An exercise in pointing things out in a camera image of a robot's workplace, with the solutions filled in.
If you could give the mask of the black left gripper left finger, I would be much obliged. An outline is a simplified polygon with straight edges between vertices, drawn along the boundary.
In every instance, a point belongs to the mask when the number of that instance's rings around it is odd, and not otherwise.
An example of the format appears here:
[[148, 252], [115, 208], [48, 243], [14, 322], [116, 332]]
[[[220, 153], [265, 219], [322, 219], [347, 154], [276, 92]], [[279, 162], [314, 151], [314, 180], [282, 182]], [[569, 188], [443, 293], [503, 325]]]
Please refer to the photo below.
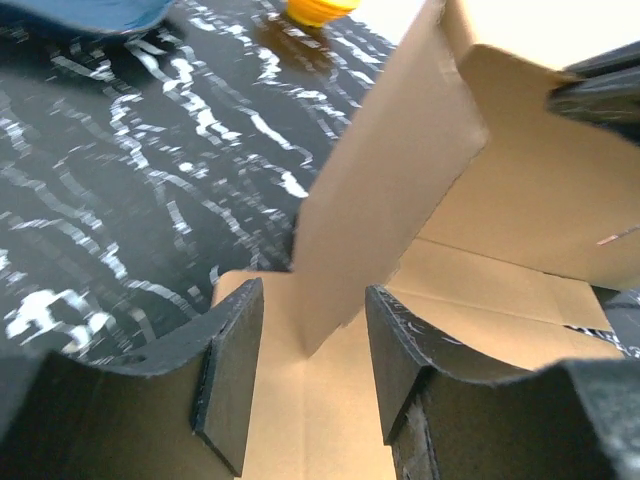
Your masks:
[[234, 479], [242, 474], [264, 296], [209, 312], [105, 365], [1, 357], [5, 479]]

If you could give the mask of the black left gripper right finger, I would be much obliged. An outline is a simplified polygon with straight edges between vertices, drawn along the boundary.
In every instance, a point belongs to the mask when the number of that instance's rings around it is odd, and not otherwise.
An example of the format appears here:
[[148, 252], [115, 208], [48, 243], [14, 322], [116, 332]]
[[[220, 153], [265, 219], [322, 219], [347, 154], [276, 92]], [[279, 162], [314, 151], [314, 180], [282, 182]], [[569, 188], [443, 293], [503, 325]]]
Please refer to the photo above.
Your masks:
[[562, 360], [527, 371], [365, 292], [384, 443], [400, 479], [635, 479], [639, 364]]

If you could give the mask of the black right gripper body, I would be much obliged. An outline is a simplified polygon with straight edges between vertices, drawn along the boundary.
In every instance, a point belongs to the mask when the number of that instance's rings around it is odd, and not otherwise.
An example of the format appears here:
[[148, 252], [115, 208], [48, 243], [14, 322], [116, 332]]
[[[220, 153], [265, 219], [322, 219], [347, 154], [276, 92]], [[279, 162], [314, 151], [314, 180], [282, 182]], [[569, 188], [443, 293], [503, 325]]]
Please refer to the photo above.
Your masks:
[[546, 109], [639, 143], [639, 43], [567, 66], [565, 84], [551, 90]]

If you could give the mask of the brown cardboard box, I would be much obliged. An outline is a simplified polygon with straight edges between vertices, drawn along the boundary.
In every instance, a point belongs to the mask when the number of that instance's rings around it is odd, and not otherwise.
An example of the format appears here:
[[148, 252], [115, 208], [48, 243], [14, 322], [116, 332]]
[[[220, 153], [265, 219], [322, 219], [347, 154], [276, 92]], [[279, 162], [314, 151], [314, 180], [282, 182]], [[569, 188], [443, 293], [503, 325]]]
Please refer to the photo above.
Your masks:
[[400, 479], [370, 286], [527, 371], [627, 359], [595, 289], [639, 283], [639, 149], [546, 99], [638, 38], [635, 1], [423, 4], [300, 208], [292, 271], [264, 277], [246, 478]]

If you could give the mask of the orange round bowl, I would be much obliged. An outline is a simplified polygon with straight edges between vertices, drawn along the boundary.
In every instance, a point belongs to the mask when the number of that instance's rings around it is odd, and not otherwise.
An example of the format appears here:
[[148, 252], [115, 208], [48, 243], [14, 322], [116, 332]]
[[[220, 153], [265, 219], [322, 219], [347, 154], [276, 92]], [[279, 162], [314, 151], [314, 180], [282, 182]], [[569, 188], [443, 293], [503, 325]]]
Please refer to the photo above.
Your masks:
[[360, 3], [360, 0], [287, 0], [286, 13], [302, 25], [319, 28], [347, 16]]

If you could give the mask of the dark blue leaf dish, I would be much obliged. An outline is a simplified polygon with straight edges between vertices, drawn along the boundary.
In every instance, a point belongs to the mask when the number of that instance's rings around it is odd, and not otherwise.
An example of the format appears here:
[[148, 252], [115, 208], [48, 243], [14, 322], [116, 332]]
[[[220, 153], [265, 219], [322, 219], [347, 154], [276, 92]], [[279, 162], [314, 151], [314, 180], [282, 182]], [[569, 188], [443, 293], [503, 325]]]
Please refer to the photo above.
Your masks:
[[56, 36], [119, 37], [152, 29], [174, 4], [168, 0], [2, 1], [1, 25]]

